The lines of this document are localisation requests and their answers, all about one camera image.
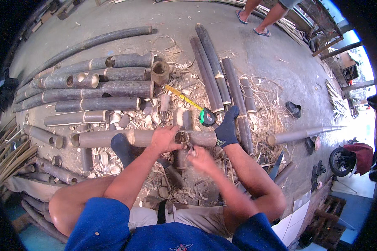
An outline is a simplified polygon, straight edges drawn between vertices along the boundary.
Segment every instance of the leg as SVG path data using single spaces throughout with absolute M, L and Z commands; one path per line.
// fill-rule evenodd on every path
M 236 13 L 238 13 L 239 18 L 247 22 L 248 16 L 253 12 L 253 10 L 261 3 L 261 0 L 247 0 L 246 6 L 244 7 L 244 11 L 236 10 Z
M 112 138 L 111 147 L 124 167 L 134 160 L 130 144 L 123 134 L 117 134 Z M 59 189 L 49 203 L 49 212 L 55 227 L 62 234 L 69 236 L 84 210 L 85 203 L 90 198 L 103 197 L 115 178 L 95 178 Z
M 223 148 L 235 169 L 239 180 L 247 191 L 257 197 L 254 203 L 266 214 L 272 222 L 286 208 L 286 199 L 280 187 L 268 176 L 266 171 L 241 148 L 239 144 L 227 145 Z M 238 227 L 237 220 L 229 211 L 229 207 L 223 209 L 225 225 L 234 232 Z
M 278 1 L 278 3 L 274 7 L 272 7 L 272 9 L 270 9 L 262 23 L 257 28 L 255 28 L 255 31 L 261 34 L 267 34 L 268 30 L 266 29 L 266 27 L 285 16 L 288 10 L 289 9 L 287 7 L 285 7 L 281 2 Z

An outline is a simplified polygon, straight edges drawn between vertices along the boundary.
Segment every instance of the khaki shorts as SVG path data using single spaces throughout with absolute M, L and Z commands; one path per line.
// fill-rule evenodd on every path
M 166 210 L 166 223 L 178 222 L 189 226 L 198 227 L 207 233 L 216 234 L 224 238 L 233 236 L 225 226 L 223 218 L 224 206 L 198 207 L 176 210 Z M 137 227 L 156 225 L 158 214 L 155 210 L 143 207 L 133 207 L 130 210 L 129 229 L 134 231 Z

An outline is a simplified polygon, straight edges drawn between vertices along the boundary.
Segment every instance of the flip-flop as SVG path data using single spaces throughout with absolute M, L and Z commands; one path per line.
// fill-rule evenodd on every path
M 247 22 L 244 22 L 242 19 L 240 19 L 240 16 L 239 14 L 242 12 L 242 10 L 240 11 L 236 11 L 236 16 L 238 17 L 239 21 L 242 23 L 242 24 L 248 24 Z
M 253 31 L 255 33 L 257 33 L 258 35 L 260 35 L 260 36 L 266 36 L 266 37 L 270 37 L 271 36 L 271 33 L 269 32 L 268 29 L 266 30 L 266 33 L 258 33 L 255 28 L 253 29 Z

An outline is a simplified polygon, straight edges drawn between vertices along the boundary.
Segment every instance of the concrete floor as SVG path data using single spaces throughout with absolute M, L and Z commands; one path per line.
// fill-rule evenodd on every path
M 207 28 L 214 48 L 220 58 L 230 56 L 238 72 L 248 75 L 266 77 L 275 80 L 284 90 L 280 93 L 280 102 L 293 101 L 302 106 L 302 117 L 294 120 L 288 118 L 288 130 L 298 130 L 316 126 L 349 125 L 350 117 L 340 118 L 334 122 L 332 106 L 328 101 L 325 79 L 330 79 L 325 66 L 318 57 L 313 58 L 306 44 L 299 45 L 277 26 L 269 27 L 271 37 L 256 35 L 252 29 L 261 19 L 255 16 L 249 18 L 249 25 L 239 23 L 235 15 L 237 8 L 217 3 L 158 3 L 150 0 L 126 1 L 118 4 L 105 3 L 100 7 L 94 1 L 85 1 L 64 21 L 57 17 L 50 18 L 42 27 L 33 33 L 27 42 L 21 43 L 10 67 L 10 77 L 22 79 L 47 59 L 66 49 L 68 46 L 85 39 L 130 27 L 153 25 L 157 34 L 141 37 L 125 38 L 106 43 L 82 51 L 63 64 L 68 65 L 91 58 L 122 53 L 146 53 L 157 50 L 166 53 L 164 48 L 171 45 L 166 39 L 158 39 L 157 35 L 168 35 L 173 38 L 183 50 L 179 54 L 166 53 L 170 59 L 178 63 L 193 61 L 189 38 L 195 35 L 194 26 L 201 23 Z M 198 73 L 196 63 L 192 68 Z M 29 113 L 30 124 L 45 128 L 43 118 L 55 114 L 54 108 L 48 105 L 40 106 L 17 113 L 17 122 L 22 124 L 25 114 Z M 67 137 L 68 127 L 56 127 L 55 132 Z M 331 176 L 328 157 L 339 144 L 354 136 L 347 130 L 325 133 L 321 135 L 322 147 L 313 155 L 308 155 L 304 141 L 288 144 L 293 152 L 293 161 L 298 164 L 283 184 L 283 192 L 287 199 L 287 209 L 283 215 L 289 215 L 293 209 L 293 201 L 311 189 L 312 167 L 321 159 L 327 172 L 319 178 L 326 180 Z M 67 147 L 55 150 L 41 146 L 40 155 L 47 157 L 54 153 L 77 154 L 77 150 Z M 71 157 L 63 160 L 65 166 L 72 171 L 79 170 L 79 160 Z

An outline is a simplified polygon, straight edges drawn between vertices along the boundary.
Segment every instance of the white tile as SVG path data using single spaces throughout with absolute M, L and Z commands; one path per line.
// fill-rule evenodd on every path
M 288 227 L 285 233 L 285 236 L 282 239 L 282 242 L 286 245 L 289 246 L 292 241 L 294 241 L 297 237 L 297 234 L 299 233 L 300 228 L 302 227 L 303 219 L 298 221 L 296 224 L 294 224 L 291 227 Z
M 282 219 L 278 224 L 272 226 L 272 230 L 277 234 L 277 236 L 282 240 L 283 236 L 286 233 L 286 229 L 289 226 L 290 218 L 292 214 L 287 216 L 286 218 Z
M 304 217 L 306 217 L 309 204 L 310 204 L 310 201 L 307 201 L 306 204 L 302 205 L 301 208 L 297 209 L 294 213 L 292 213 L 292 218 L 289 222 L 288 227 L 293 226 L 294 224 L 298 223 L 300 220 L 304 219 Z

